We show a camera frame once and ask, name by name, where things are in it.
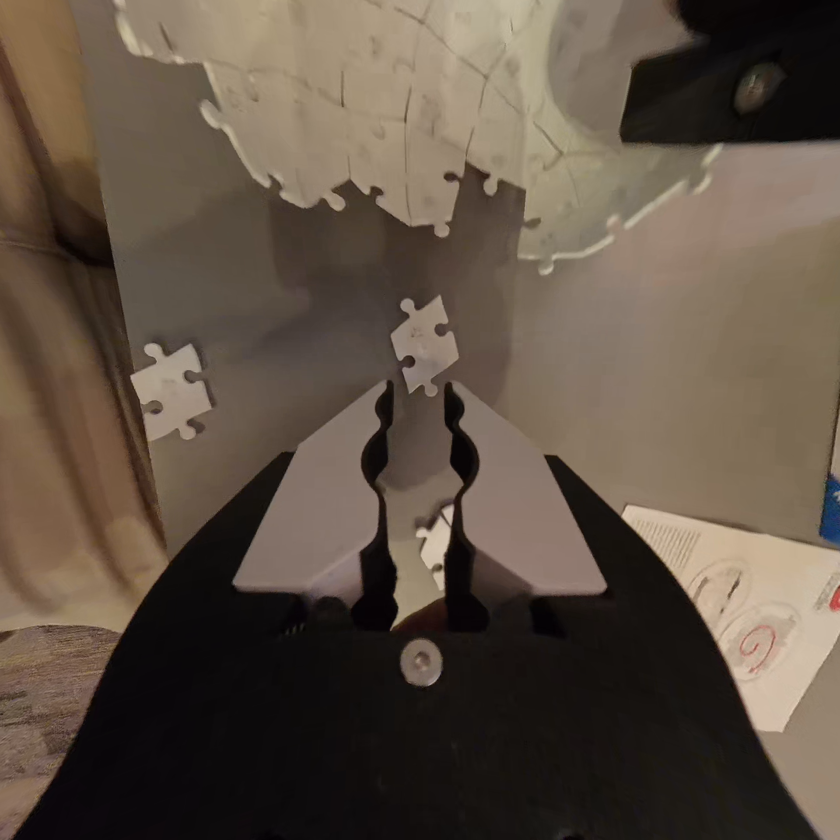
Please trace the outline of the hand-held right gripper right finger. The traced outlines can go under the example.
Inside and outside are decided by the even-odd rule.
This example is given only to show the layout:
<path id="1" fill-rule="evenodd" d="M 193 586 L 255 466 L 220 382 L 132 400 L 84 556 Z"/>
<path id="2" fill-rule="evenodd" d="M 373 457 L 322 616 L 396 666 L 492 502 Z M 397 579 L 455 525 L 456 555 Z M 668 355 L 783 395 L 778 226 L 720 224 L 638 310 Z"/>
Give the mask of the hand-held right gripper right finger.
<path id="1" fill-rule="evenodd" d="M 462 486 L 445 559 L 448 629 L 481 632 L 510 602 L 598 596 L 606 580 L 549 461 L 458 382 L 444 390 L 450 465 Z"/>

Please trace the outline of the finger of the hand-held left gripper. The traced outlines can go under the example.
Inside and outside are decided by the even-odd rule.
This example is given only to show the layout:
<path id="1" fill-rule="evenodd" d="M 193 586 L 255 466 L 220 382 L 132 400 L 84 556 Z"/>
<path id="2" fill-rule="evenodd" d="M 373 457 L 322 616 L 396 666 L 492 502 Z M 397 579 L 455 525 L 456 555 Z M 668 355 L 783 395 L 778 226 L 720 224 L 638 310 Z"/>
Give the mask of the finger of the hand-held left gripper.
<path id="1" fill-rule="evenodd" d="M 615 19 L 558 19 L 549 47 L 554 103 L 575 128 L 619 141 L 629 78 Z"/>

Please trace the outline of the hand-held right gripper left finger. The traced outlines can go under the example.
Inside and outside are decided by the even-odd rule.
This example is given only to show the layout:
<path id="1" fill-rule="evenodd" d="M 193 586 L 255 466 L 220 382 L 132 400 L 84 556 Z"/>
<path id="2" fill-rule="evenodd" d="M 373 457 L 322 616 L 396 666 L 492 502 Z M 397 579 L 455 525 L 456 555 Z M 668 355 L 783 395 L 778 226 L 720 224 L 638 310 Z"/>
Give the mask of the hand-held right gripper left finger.
<path id="1" fill-rule="evenodd" d="M 377 480 L 394 384 L 373 386 L 295 450 L 234 577 L 245 593 L 340 601 L 360 629 L 391 629 L 396 565 Z"/>

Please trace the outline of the partly built puzzle ball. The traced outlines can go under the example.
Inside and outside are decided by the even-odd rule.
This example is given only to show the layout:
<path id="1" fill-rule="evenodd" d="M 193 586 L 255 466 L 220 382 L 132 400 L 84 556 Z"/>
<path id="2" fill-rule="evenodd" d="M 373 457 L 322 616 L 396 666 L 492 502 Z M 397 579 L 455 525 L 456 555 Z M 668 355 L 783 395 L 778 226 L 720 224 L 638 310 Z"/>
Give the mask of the partly built puzzle ball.
<path id="1" fill-rule="evenodd" d="M 446 237 L 470 166 L 489 196 L 524 192 L 518 257 L 542 275 L 704 190 L 722 148 L 595 140 L 553 101 L 556 20 L 617 20 L 630 77 L 636 60 L 686 44 L 668 2 L 113 5 L 132 55 L 205 71 L 205 121 L 288 203 L 339 211 L 352 183 L 405 226 Z"/>

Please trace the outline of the white puzzle piece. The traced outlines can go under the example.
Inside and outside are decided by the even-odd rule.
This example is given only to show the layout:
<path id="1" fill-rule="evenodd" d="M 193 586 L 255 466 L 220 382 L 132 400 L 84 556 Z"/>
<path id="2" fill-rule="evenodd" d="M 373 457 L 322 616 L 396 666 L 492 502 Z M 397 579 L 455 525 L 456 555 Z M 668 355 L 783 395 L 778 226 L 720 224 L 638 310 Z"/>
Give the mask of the white puzzle piece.
<path id="1" fill-rule="evenodd" d="M 413 362 L 402 368 L 409 393 L 423 388 L 426 396 L 434 397 L 438 386 L 434 378 L 446 372 L 459 360 L 455 335 L 446 331 L 438 333 L 438 327 L 448 324 L 448 315 L 443 299 L 437 295 L 428 304 L 417 309 L 412 299 L 403 299 L 400 309 L 404 321 L 392 332 L 392 347 L 395 357 L 403 362 Z"/>
<path id="2" fill-rule="evenodd" d="M 426 524 L 416 527 L 415 537 L 419 541 L 419 556 L 432 575 L 437 589 L 445 592 L 446 553 L 455 516 L 455 505 L 443 505 Z"/>
<path id="3" fill-rule="evenodd" d="M 158 343 L 147 343 L 143 352 L 152 363 L 130 379 L 143 408 L 147 442 L 172 433 L 182 440 L 194 439 L 199 432 L 193 421 L 213 408 L 205 381 L 186 377 L 203 371 L 198 352 L 190 343 L 173 353 L 166 353 Z"/>

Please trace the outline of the printed puzzle box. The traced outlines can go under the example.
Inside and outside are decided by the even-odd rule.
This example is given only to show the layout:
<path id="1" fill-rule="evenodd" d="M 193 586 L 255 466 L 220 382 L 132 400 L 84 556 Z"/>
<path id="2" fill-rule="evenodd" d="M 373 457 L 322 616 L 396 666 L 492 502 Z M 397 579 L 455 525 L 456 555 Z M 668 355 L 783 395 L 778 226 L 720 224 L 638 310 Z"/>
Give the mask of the printed puzzle box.
<path id="1" fill-rule="evenodd" d="M 840 540 L 839 515 L 839 478 L 830 473 L 826 477 L 819 535 L 836 547 Z"/>

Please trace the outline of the white instruction sheet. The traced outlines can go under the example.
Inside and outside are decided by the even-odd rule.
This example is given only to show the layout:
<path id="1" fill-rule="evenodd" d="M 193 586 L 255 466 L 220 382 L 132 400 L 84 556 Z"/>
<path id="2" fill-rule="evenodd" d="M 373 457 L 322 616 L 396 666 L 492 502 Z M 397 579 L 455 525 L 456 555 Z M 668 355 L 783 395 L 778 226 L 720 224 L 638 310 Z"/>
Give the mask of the white instruction sheet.
<path id="1" fill-rule="evenodd" d="M 628 505 L 717 641 L 751 723 L 783 732 L 839 634 L 838 551 Z"/>

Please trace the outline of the person's beige trousers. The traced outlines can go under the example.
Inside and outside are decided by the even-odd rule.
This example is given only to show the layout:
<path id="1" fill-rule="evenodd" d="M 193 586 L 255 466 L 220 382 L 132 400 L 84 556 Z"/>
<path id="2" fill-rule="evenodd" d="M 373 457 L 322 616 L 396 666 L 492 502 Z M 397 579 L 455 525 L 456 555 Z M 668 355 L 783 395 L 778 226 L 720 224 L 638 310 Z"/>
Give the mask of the person's beige trousers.
<path id="1" fill-rule="evenodd" d="M 168 559 L 81 58 L 2 24 L 2 630 L 121 632 Z"/>

